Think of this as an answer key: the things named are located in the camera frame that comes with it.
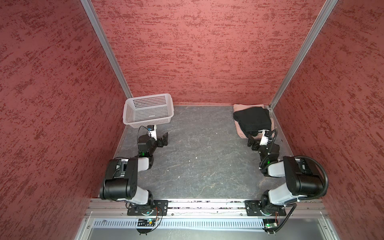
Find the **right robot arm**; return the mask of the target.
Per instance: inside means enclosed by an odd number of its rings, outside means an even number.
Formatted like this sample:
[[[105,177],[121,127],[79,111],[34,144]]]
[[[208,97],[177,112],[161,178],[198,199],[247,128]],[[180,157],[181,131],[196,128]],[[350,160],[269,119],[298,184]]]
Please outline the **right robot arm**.
[[[279,160],[280,147],[275,144],[275,135],[276,132],[271,131],[260,140],[248,136],[248,146],[260,154],[260,172],[265,177],[285,179],[281,186],[266,190],[259,200],[245,201],[248,216],[284,216],[285,207],[318,199],[327,193],[329,178],[324,167],[307,156],[284,156]]]

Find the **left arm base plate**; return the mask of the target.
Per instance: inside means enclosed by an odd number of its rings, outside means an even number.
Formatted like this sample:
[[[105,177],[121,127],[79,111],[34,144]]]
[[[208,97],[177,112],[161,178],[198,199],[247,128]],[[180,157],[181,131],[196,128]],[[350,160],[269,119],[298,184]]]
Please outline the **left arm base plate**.
[[[128,216],[166,216],[168,200],[149,200],[145,205],[129,204]]]

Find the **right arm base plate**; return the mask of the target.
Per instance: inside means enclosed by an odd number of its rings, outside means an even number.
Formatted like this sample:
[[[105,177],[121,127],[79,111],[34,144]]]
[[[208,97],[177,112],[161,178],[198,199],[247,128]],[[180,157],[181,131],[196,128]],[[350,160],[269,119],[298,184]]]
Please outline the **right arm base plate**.
[[[259,200],[245,200],[245,210],[247,216],[253,217],[271,217],[278,214],[278,216],[286,216],[284,206],[274,205],[269,202],[263,203]]]

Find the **pink shorts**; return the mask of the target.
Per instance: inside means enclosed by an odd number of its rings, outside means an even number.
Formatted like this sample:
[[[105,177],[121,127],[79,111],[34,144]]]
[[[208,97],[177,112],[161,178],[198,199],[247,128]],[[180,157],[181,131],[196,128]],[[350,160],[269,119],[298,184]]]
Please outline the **pink shorts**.
[[[275,123],[274,119],[272,118],[272,115],[271,115],[271,113],[269,111],[268,106],[265,106],[265,105],[241,105],[241,104],[235,104],[235,105],[233,105],[233,110],[234,110],[234,113],[235,113],[235,112],[246,110],[246,109],[253,108],[253,107],[260,107],[260,108],[263,108],[263,109],[267,110],[267,114],[269,114],[270,120],[271,120],[271,123],[272,123],[271,124],[271,128],[272,128],[272,130],[274,130],[276,128],[276,123]],[[237,131],[237,134],[239,135],[239,137],[242,138],[242,139],[246,139],[247,136],[241,130],[239,122],[234,120],[234,123],[235,123],[236,131]]]

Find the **black shorts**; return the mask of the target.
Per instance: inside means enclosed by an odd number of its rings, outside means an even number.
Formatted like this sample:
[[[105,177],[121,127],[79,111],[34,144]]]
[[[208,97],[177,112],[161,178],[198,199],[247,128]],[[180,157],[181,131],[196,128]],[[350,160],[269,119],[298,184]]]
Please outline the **black shorts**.
[[[234,120],[239,122],[241,130],[248,138],[248,134],[254,139],[261,138],[262,130],[272,130],[271,120],[267,110],[260,107],[253,107],[233,113]]]

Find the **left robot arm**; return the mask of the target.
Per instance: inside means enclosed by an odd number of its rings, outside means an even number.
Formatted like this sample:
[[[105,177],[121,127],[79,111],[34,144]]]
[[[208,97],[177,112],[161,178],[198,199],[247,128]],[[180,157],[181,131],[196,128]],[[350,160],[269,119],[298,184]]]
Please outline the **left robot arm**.
[[[153,216],[167,214],[168,201],[155,200],[149,190],[138,186],[138,173],[154,164],[154,152],[168,145],[169,134],[154,138],[150,134],[138,138],[138,154],[131,158],[114,158],[109,162],[99,197],[102,200],[126,202],[128,215]]]

